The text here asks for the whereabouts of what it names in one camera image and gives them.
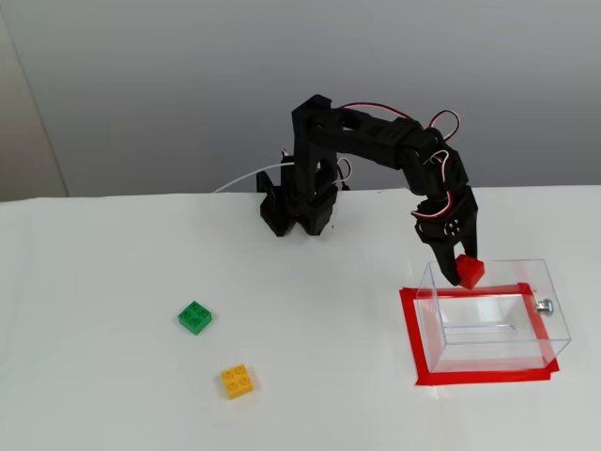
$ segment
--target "green lego brick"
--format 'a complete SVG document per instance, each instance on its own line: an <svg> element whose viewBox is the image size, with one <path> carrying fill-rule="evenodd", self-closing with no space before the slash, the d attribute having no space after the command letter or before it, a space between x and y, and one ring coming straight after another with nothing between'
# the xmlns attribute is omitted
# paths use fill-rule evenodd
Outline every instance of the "green lego brick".
<svg viewBox="0 0 601 451"><path fill-rule="evenodd" d="M200 334L207 324L213 319L210 312L197 301L192 302L186 309L179 314L179 323L192 332L194 335Z"/></svg>

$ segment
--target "red lego brick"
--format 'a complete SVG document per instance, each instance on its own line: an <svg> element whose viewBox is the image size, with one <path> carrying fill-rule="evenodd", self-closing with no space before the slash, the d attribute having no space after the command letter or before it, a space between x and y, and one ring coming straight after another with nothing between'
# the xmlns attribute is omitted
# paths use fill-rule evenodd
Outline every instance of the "red lego brick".
<svg viewBox="0 0 601 451"><path fill-rule="evenodd" d="M485 264L478 258L461 254L455 262L459 277L461 277L459 285L463 288L474 288L480 279L482 279L482 276L485 275Z"/></svg>

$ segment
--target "white wire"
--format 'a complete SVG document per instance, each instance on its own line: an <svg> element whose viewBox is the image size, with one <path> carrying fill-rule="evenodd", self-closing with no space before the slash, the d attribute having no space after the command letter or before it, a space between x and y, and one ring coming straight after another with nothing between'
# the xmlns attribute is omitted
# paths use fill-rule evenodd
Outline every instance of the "white wire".
<svg viewBox="0 0 601 451"><path fill-rule="evenodd" d="M238 183L239 181L241 181L241 180L244 180L244 179L246 179L247 177L253 176L254 174L257 174L257 173L259 173L259 172L261 172L261 171L267 171L268 169L272 169L272 168L274 168L274 167L291 166L291 165L293 165L293 164L294 164L294 163L279 163L279 164L272 164L271 166L265 166L265 167L262 167L261 169L257 169L256 171L249 172L249 173L248 173L248 174L246 174L245 176L238 177L237 179L235 179L235 180L232 180L232 181L230 181L229 183L226 183L226 184L225 184L224 186L222 186L221 188L219 188L219 189L217 189L217 190L213 191L213 193L220 193L221 191L223 191L223 190L224 190L225 188L227 188L228 186L231 186L231 185L233 185L234 183Z"/></svg>
<svg viewBox="0 0 601 451"><path fill-rule="evenodd" d="M338 161L336 162L336 164L340 164L341 161L345 161L348 163L348 174L344 179L340 179L340 180L335 180L332 182L332 184L334 183L338 183L338 182L342 182L342 181L347 181L348 179L350 179L350 176L353 173L353 165L350 163L350 160L348 158L345 157L341 157L338 159ZM229 183L226 183L224 186L222 186L221 188L218 188L217 190L213 191L213 193L220 193L221 191L223 191L225 188L232 186L234 183L238 183L241 180L244 180L250 176L253 176L254 174L257 174L261 171L267 171L268 169L272 169L274 167L282 167L282 166L292 166L294 163L278 163L278 164L272 164L271 166L265 166L261 169L257 169L256 171L253 172L249 172L248 174L242 176L242 177L238 177L235 180L230 181Z"/></svg>
<svg viewBox="0 0 601 451"><path fill-rule="evenodd" d="M334 184L334 183L338 183L338 182L347 181L348 179L350 179L350 176L351 176L351 175L352 175L352 173L353 173L353 165L350 163L350 160L349 160L348 158L346 158L346 157L340 157L340 158L338 159L338 161L336 162L336 164L340 165L340 162L341 162L341 161L343 161L343 160L344 160L345 162L347 162L347 164L348 164L348 174L347 174L347 176L346 176L346 177L344 177L343 179L335 180L335 181L334 181L332 184Z"/></svg>
<svg viewBox="0 0 601 451"><path fill-rule="evenodd" d="M432 156L424 162L424 164L426 164L428 162L432 163L432 159L434 157L436 157L439 153L445 154L444 160L442 161L442 165L441 165L441 167L442 167L442 183L444 183L446 181L446 177L444 175L444 167L447 164L447 160L449 159L449 152L447 152L446 150L439 150L438 152L434 152L432 154ZM451 207L451 193L449 191L447 191L447 205L441 211L438 211L438 212L432 213L432 214L423 214L423 213L418 213L417 210L414 210L411 213L414 216L417 216L420 218L438 218L439 216L442 215L442 213L446 212L446 210L448 210L450 207Z"/></svg>

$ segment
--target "cable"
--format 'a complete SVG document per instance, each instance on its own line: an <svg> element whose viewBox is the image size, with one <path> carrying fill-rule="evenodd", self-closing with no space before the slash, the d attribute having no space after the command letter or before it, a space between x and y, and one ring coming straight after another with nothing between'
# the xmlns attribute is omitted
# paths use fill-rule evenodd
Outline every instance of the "cable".
<svg viewBox="0 0 601 451"><path fill-rule="evenodd" d="M342 169L340 169L340 166L338 166L338 171L339 171L339 174L340 174L340 179L339 179L339 180L335 180L335 181L333 181L333 182L332 182L332 184L334 184L334 183L337 183L337 182L342 182L342 184L343 184L343 185L345 185L345 181L347 181L348 179L350 179L350 176L351 176L351 174L353 173L353 166L352 166L352 164L350 163L350 161L348 160L348 158L345 158L345 157L339 158L337 163L339 164L339 163L340 163L341 161L343 161L343 160L344 160L345 162L347 162L347 164L348 164L348 174L347 174L347 176L346 176L346 177L344 177L344 178L343 178L343 175L342 175ZM259 172L261 172L261 171L267 171L268 169L272 169L272 168L274 168L274 167L292 166L293 164L294 164L294 163L278 163L278 164L272 164L271 166L265 166L265 167L263 167L263 168L261 168L261 169L257 169L256 171L249 172L248 174L246 174L246 175L244 175L244 176L242 176L242 177L238 177L237 179L235 179L235 180L232 180L232 181L230 181L229 183L226 183L226 184L225 184L224 186L222 186L221 188L218 188L217 190L213 191L213 193L220 193L220 192L221 192L221 191L223 191L225 188L227 188L227 187L229 187L229 186L233 185L234 183L238 183L239 181L241 181L241 180L244 180L244 179L246 179L246 178L248 178L248 177L250 177L250 176L253 176L254 174L257 174L257 173L259 173Z"/></svg>
<svg viewBox="0 0 601 451"><path fill-rule="evenodd" d="M340 162L341 162L341 161L343 161L343 160L344 160L345 162L347 162L347 165L348 165L348 174L347 174L347 176L346 176L346 177L344 177L344 178L343 178L343 175L342 175L342 169L340 169ZM348 179L350 179L350 176L351 176L351 175L352 175L352 173L353 173L353 166L352 166L352 164L350 163L350 161L348 160L348 158L346 158L346 157L340 157L340 158L338 159L338 161L336 162L336 164L338 164L338 174L340 174L340 179L338 179L338 180L335 180L333 183L342 182L342 184L344 185L344 184L345 184L345 181L347 181Z"/></svg>
<svg viewBox="0 0 601 451"><path fill-rule="evenodd" d="M282 166L291 166L294 163L279 163L279 164L272 164L271 166L265 166L262 167L261 169L257 169L256 171L253 172L249 172L248 174L246 174L245 176L242 177L238 177L235 180L230 181L229 183L226 183L224 186L222 186L221 188L218 188L217 190L213 191L213 193L220 193L221 191L223 191L225 188L227 188L228 186L233 185L234 183L238 183L241 180L246 179L247 177L253 176L254 174L257 174L261 171L267 171L268 169L272 169L274 167L282 167Z"/></svg>
<svg viewBox="0 0 601 451"><path fill-rule="evenodd" d="M436 121L439 120L439 118L445 113L451 113L453 116L455 116L455 119L457 119L457 125L456 125L455 129L451 133L447 134L444 138L442 138L445 141L448 141L449 139L451 139L453 137L453 135L455 135L455 133L457 133L457 131L459 130L459 126L461 125L461 118L459 118L459 114L457 114L455 111L442 110L442 111L438 112L434 117L432 117L432 120L430 121L430 125L428 125L428 127L430 127L430 128L434 127L434 124L436 124Z"/></svg>
<svg viewBox="0 0 601 451"><path fill-rule="evenodd" d="M445 154L445 157L444 157L444 159L442 161L439 159L439 157L437 157L437 155L439 153L444 153ZM444 168L445 168L445 166L447 164L447 160L449 159L449 152L447 152L446 150L439 150L438 152L434 152L432 154L432 156L424 162L424 164L426 164L428 162L432 163L432 159L434 157L437 157L436 159L439 161L439 163L441 163L440 167L441 167L441 170L442 170L442 183L444 183L446 181L446 176L445 176ZM453 197L451 196L451 192L447 191L447 205L441 211L438 211L438 212L432 213L432 214L423 214L423 213L418 213L417 210L414 210L414 211L411 212L411 214L413 216L415 216L416 218L438 218L438 217L442 216L444 213L446 213L447 210L452 205L453 205Z"/></svg>
<svg viewBox="0 0 601 451"><path fill-rule="evenodd" d="M406 115L402 111L395 110L394 108L387 106L387 105L382 105L381 103L372 103L370 101L356 101L356 102L347 103L346 105L341 106L341 108L360 108L360 107L380 108L382 110L386 110L391 113L395 113L397 116L404 117L405 119L415 120L415 119L413 119L413 117Z"/></svg>

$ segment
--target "red tape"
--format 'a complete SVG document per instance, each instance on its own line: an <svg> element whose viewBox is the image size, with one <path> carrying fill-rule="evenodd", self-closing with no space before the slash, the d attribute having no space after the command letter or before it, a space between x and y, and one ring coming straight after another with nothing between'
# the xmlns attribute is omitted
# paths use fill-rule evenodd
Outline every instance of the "red tape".
<svg viewBox="0 0 601 451"><path fill-rule="evenodd" d="M407 324L407 332L409 342L415 360L415 368L417 370L418 379L416 385L453 385L460 383L493 383L493 382L524 382L524 381L549 381L551 374L559 371L557 360L553 359L545 368L537 369L520 369L516 371L461 371L461 372L445 372L431 373L428 369L424 354L424 344L420 336L420 326L415 314L414 301L417 299L416 288L403 288L400 290L401 304L405 312L405 323ZM443 298L450 297L477 297L490 296L500 294L518 294L522 295L526 309L528 310L529 318L532 323L532 328L536 334L536 338L540 340L548 339L547 330L542 319L533 311L532 304L532 289L528 284L518 284L516 286L506 287L491 287L477 288L471 291L466 291L461 288L449 288L440 290L438 295ZM546 346L548 343L541 343L541 352L543 359L547 354Z"/></svg>

